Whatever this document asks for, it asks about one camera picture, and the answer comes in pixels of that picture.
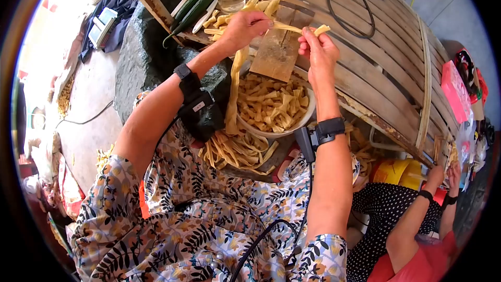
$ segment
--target white label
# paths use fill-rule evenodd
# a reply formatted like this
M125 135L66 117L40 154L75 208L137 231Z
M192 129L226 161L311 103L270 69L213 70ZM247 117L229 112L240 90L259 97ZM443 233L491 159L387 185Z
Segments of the white label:
M204 102L200 102L199 104L197 104L196 106L193 107L193 111L197 112L200 109L202 109L203 107L205 107L205 103Z

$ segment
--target white plastic utensil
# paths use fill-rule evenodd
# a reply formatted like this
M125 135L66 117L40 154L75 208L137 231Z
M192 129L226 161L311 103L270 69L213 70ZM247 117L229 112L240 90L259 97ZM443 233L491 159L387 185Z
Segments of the white plastic utensil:
M198 30L200 30L200 28L202 28L203 23L209 19L210 15L212 14L214 9L216 8L216 5L217 5L217 0L214 0L210 4L209 8L207 8L207 13L204 16L202 16L200 18L200 20L198 20L198 22L193 27L193 30L191 31L193 34L196 34L198 32Z

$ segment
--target woman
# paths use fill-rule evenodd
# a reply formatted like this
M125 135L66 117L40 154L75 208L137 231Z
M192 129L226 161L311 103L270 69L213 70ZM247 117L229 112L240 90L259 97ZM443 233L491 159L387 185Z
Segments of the woman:
M262 12L239 12L224 35L187 66L202 78L216 63L272 27ZM340 117L334 88L337 47L309 28L299 38L309 58L317 119ZM299 230L309 201L310 170L302 155L267 184L229 178L206 166L190 149L191 136L177 122L156 146L183 102L173 74L142 98L124 125L107 165L84 200L71 246L83 280L294 281L344 280L346 224L352 201L352 165L344 134L318 148L306 247L287 271L294 235L284 223L236 264L256 237L283 219ZM151 217L141 218L138 187L144 177Z
M448 177L448 195L457 197L460 184L458 162L451 164ZM443 179L443 168L434 167L423 190L429 192L429 196L435 195ZM412 281L419 277L423 281L439 280L448 268L444 264L455 252L452 232L455 207L455 202L447 205L444 201L441 208L436 201L404 186L367 184L353 194L353 210L370 215L370 221L365 235L348 255L347 279L352 282ZM426 235L435 228L439 219L440 242L429 247L430 241L435 239ZM423 261L426 258L432 260L432 266Z
M436 166L428 175L428 183L398 220L386 239L388 253L379 258L368 281L440 281L452 265L457 245L452 231L456 199L460 192L461 170L458 161L447 171L450 183L448 196L442 204L439 238L419 234L428 207L436 204L431 198L443 181L443 168Z

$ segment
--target floral blouse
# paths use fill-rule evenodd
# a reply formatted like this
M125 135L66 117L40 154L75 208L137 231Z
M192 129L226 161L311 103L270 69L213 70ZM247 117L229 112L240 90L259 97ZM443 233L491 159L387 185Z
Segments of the floral blouse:
M111 156L84 200L71 238L83 281L229 281L238 261L277 219L299 231L309 200L302 155L285 182L229 177L191 151L178 121L163 137L142 179L127 159ZM140 183L150 217L140 207ZM345 281L346 242L324 234L305 242L291 269L294 234L279 223L257 245L237 281Z

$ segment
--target concrete floor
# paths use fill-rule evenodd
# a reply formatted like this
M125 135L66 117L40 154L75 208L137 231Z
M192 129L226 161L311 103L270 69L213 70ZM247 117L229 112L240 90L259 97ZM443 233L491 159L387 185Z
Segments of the concrete floor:
M499 80L496 60L491 42L472 0L415 0L412 8L431 28L435 36L444 44L449 54L457 52L461 43L473 57L489 87L485 103L485 116L492 125L501 128L501 107Z
M113 100L119 53L120 49L111 53L94 50L91 59L77 67L67 120L86 121ZM59 125L63 155L84 193L88 192L96 178L96 150L108 150L121 129L122 123L113 107L87 124L62 122Z

